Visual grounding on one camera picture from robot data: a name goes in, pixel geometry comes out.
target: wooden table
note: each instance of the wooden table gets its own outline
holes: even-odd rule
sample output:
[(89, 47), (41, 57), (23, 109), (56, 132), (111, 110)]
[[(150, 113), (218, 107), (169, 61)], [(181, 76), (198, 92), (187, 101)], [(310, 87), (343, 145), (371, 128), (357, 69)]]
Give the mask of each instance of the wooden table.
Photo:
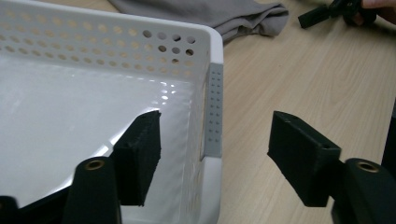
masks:
[[(117, 11), (107, 0), (42, 1)], [(250, 35), (224, 46), (220, 224), (332, 223), (332, 201), (304, 207), (266, 155), (274, 110), (330, 138), (343, 149), (342, 161), (382, 159), (396, 96), (396, 26), (377, 20), (352, 28), (338, 18), (304, 30), (297, 17), (319, 3), (281, 2), (290, 18), (279, 36)]]

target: white container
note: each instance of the white container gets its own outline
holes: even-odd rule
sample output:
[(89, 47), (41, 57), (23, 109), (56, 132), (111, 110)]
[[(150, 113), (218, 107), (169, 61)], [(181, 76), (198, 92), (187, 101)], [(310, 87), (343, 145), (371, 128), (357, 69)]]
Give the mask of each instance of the white container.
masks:
[(23, 207), (159, 109), (162, 158), (123, 223), (216, 223), (222, 40), (211, 28), (0, 0), (0, 195)]

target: white plastic basket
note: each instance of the white plastic basket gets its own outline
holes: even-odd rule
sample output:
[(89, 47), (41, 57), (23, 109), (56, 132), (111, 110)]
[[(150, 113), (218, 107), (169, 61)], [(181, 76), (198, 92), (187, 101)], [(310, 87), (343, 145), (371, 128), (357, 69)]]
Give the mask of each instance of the white plastic basket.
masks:
[(25, 206), (159, 109), (162, 158), (123, 223), (216, 223), (222, 41), (201, 25), (0, 0), (0, 195)]

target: gray cloth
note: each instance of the gray cloth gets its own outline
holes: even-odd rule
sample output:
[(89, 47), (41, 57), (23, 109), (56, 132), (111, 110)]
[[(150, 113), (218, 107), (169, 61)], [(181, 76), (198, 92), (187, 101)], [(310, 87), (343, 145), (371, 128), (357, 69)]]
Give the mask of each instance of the gray cloth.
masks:
[(289, 12), (282, 4), (253, 0), (108, 0), (120, 12), (213, 27), (223, 41), (240, 35), (279, 35)]

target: metal screw hole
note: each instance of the metal screw hole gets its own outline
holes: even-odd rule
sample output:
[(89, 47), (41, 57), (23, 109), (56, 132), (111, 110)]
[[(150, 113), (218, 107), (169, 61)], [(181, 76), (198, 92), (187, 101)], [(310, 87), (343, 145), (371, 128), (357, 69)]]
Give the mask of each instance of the metal screw hole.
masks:
[(85, 169), (89, 171), (97, 170), (104, 165), (105, 165), (104, 161), (90, 161), (85, 165)]
[(361, 168), (363, 171), (367, 171), (370, 173), (378, 173), (379, 169), (376, 168), (375, 166), (373, 166), (372, 164), (368, 163), (368, 162), (364, 162), (364, 161), (359, 161), (357, 163), (357, 166), (359, 168)]

